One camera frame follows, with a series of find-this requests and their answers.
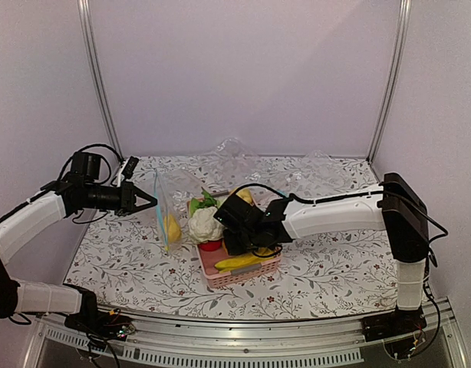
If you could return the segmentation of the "clear zip top bag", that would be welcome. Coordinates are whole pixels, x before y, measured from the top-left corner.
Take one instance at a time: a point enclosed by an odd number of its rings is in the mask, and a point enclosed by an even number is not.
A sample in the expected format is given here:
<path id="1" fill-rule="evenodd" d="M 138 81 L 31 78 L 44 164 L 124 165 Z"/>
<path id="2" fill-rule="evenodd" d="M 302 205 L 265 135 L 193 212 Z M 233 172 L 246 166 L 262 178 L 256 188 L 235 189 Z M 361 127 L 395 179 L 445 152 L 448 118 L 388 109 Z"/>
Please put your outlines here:
<path id="1" fill-rule="evenodd" d="M 176 254 L 189 236 L 187 222 L 189 217 L 188 204 L 192 198 L 198 197 L 202 191 L 202 182 L 185 169 L 162 172 L 154 171 L 153 195 L 157 199 L 156 226 L 157 234 L 168 255 Z M 173 213 L 182 229 L 182 238 L 175 243 L 168 243 L 163 230 L 163 218 Z"/>

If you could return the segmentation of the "white toy cauliflower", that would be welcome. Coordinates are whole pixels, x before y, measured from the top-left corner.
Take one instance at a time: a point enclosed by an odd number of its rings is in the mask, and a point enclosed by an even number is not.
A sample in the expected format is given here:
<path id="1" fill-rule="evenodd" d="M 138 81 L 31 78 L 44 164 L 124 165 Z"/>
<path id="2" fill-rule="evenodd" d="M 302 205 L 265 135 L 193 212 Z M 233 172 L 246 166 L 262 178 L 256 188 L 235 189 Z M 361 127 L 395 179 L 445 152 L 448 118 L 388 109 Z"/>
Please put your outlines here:
<path id="1" fill-rule="evenodd" d="M 219 209 L 217 200 L 205 189 L 201 199 L 192 198 L 188 204 L 189 236 L 196 244 L 222 239 L 224 226 L 215 218 Z"/>

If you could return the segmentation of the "yellow toy lemon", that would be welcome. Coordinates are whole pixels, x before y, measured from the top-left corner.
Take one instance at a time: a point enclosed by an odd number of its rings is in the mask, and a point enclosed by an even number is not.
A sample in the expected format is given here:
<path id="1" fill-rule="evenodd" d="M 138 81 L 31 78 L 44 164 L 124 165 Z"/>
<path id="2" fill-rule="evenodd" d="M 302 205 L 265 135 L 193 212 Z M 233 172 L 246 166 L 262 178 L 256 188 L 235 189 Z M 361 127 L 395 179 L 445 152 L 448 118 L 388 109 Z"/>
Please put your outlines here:
<path id="1" fill-rule="evenodd" d="M 182 238 L 182 229 L 173 213 L 168 213 L 167 216 L 163 218 L 163 230 L 165 231 L 169 244 L 178 242 Z"/>

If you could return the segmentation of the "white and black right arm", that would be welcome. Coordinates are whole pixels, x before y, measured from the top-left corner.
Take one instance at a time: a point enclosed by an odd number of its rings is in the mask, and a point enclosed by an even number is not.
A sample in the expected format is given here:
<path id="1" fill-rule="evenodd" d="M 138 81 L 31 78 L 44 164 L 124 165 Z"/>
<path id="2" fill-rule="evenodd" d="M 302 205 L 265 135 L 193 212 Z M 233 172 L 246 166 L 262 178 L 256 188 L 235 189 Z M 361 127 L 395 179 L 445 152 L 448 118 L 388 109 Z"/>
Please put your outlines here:
<path id="1" fill-rule="evenodd" d="M 279 245 L 309 236 L 355 230 L 384 231 L 397 263 L 397 309 L 387 317 L 392 334 L 415 324 L 423 299 L 423 278 L 430 251 L 427 206 L 397 173 L 355 192 L 318 199 L 278 194 L 266 209 L 237 192 L 216 210 L 230 255 Z"/>

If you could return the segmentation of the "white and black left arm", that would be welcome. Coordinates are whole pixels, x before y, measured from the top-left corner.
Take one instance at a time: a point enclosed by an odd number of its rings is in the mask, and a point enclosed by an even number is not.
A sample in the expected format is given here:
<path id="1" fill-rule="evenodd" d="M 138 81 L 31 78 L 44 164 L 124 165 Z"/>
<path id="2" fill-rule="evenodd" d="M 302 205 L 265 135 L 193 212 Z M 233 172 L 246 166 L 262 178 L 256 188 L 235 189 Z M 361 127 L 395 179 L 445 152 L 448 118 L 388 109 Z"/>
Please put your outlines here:
<path id="1" fill-rule="evenodd" d="M 106 162 L 89 146 L 76 151 L 56 180 L 0 218 L 0 319 L 15 314 L 63 313 L 74 317 L 88 333 L 96 333 L 104 326 L 94 292 L 13 279 L 6 266 L 45 229 L 79 211 L 112 211 L 123 216 L 156 206 L 155 197 L 131 182 L 138 158 L 132 156 L 120 165 L 114 186 L 100 180 L 100 166 Z"/>

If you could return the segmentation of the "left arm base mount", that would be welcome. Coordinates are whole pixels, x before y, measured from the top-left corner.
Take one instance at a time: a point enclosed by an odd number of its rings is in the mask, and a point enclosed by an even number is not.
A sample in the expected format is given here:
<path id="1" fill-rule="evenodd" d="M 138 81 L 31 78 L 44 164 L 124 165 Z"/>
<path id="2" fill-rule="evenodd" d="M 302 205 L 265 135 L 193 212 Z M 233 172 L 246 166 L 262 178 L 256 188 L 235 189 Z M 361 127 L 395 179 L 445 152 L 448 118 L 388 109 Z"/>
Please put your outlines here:
<path id="1" fill-rule="evenodd" d="M 72 330 L 94 335 L 104 340 L 125 341 L 127 336 L 135 332 L 133 320 L 123 315 L 120 308 L 101 311 L 97 306 L 97 296 L 86 288 L 65 284 L 80 293 L 81 306 L 76 314 L 69 314 L 64 325 Z"/>

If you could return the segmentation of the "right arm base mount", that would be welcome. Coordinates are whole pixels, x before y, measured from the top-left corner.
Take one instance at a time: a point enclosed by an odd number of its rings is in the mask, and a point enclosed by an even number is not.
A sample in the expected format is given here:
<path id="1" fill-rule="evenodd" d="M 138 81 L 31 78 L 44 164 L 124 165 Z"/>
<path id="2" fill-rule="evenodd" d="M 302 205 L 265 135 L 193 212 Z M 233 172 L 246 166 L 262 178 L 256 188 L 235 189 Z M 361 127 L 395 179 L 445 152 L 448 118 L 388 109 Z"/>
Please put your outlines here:
<path id="1" fill-rule="evenodd" d="M 387 355 L 394 360 L 410 359 L 426 341 L 427 321 L 420 307 L 399 310 L 361 319 L 361 332 L 366 342 L 381 341 Z"/>

